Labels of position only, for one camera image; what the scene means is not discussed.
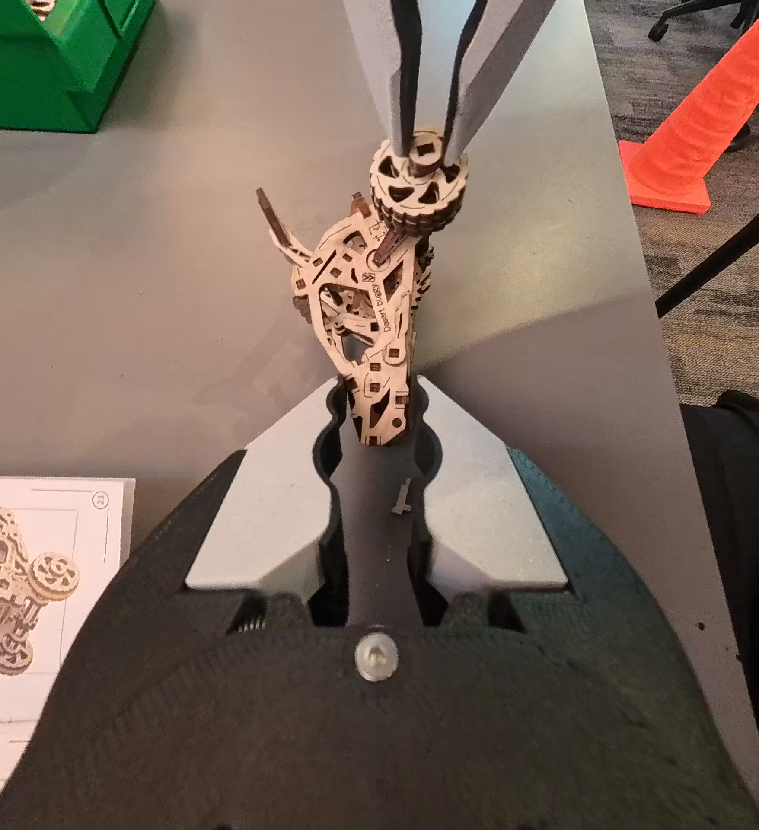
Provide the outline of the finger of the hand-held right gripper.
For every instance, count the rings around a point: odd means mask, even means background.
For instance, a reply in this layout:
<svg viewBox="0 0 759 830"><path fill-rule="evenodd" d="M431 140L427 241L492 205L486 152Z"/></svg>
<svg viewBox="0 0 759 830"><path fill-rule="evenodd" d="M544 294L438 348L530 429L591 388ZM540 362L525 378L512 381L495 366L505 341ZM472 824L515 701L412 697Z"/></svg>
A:
<svg viewBox="0 0 759 830"><path fill-rule="evenodd" d="M458 158L498 102L554 1L477 1L453 67L443 156Z"/></svg>
<svg viewBox="0 0 759 830"><path fill-rule="evenodd" d="M364 77L398 156L415 129L422 23L416 1L344 1Z"/></svg>

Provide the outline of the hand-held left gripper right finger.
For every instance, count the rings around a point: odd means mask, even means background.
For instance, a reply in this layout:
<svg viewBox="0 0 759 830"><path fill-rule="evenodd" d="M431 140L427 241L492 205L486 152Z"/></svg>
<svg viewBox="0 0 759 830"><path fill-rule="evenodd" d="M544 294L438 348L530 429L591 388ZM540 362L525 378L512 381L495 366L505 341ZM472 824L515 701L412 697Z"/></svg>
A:
<svg viewBox="0 0 759 830"><path fill-rule="evenodd" d="M424 376L415 384L410 578L420 616L477 595L489 618L505 596L567 587L549 535L507 445Z"/></svg>

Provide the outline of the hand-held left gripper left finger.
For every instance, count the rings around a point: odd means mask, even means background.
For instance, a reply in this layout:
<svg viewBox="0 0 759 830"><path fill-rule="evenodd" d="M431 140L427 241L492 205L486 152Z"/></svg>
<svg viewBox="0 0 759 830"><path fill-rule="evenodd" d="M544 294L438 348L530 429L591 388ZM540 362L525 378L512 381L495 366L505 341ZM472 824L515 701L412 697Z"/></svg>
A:
<svg viewBox="0 0 759 830"><path fill-rule="evenodd" d="M248 444L187 587L294 594L317 625L346 624L349 577L332 483L345 414L344 383L331 379Z"/></svg>

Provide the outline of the thick wooden wheel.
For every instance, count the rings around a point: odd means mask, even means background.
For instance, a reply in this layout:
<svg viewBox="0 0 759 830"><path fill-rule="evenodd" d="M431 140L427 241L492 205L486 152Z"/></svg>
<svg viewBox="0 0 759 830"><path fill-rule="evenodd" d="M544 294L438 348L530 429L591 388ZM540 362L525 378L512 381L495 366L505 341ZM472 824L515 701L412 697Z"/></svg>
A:
<svg viewBox="0 0 759 830"><path fill-rule="evenodd" d="M456 218L468 184L468 157L462 154L447 164L443 133L426 127L415 130L407 156L396 154L389 139L383 141L369 179L374 206L385 223L408 236L426 236Z"/></svg>

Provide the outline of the wooden buggy model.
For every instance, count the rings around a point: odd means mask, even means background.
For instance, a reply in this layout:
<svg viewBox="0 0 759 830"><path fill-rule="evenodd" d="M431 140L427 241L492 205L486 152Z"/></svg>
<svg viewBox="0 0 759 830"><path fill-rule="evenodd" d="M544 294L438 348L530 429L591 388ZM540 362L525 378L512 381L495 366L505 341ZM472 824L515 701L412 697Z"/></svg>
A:
<svg viewBox="0 0 759 830"><path fill-rule="evenodd" d="M291 263L293 305L344 380L360 442L383 446L408 428L415 311L430 286L429 236L397 234L361 193L314 249L281 222L262 188L271 239Z"/></svg>

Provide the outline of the office chair base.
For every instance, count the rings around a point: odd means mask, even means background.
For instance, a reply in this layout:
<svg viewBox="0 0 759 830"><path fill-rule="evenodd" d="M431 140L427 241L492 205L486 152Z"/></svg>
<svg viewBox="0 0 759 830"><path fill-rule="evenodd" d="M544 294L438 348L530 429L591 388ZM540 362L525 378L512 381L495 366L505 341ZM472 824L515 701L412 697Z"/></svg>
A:
<svg viewBox="0 0 759 830"><path fill-rule="evenodd" d="M669 7L657 19L647 34L651 42L660 42L667 33L669 23L677 17L694 13L706 12L724 6L738 6L737 15L731 23L731 28L740 30L740 34L748 31L751 25L759 18L759 1L682 1L679 5Z"/></svg>

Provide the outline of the instruction booklet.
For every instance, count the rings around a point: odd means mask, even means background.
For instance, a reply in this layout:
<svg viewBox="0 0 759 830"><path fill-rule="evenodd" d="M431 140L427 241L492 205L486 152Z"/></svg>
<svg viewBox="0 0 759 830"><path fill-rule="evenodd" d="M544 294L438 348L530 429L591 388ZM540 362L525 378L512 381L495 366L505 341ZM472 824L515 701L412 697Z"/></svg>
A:
<svg viewBox="0 0 759 830"><path fill-rule="evenodd" d="M128 554L132 479L0 477L0 791Z"/></svg>

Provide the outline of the orange traffic cone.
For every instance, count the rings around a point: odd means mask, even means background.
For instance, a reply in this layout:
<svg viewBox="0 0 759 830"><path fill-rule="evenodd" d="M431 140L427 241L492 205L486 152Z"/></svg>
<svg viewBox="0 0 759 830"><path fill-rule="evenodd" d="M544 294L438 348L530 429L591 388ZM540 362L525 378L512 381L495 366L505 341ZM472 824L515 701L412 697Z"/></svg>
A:
<svg viewBox="0 0 759 830"><path fill-rule="evenodd" d="M705 176L759 104L759 19L642 144L620 141L634 205L701 215Z"/></svg>

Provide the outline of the green plastic bin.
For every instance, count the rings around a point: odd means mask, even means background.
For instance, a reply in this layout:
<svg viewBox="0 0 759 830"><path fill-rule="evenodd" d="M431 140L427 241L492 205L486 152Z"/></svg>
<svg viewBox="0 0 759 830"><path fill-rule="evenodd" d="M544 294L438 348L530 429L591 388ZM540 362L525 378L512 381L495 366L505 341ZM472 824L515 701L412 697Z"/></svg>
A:
<svg viewBox="0 0 759 830"><path fill-rule="evenodd" d="M153 1L0 1L0 130L94 133Z"/></svg>

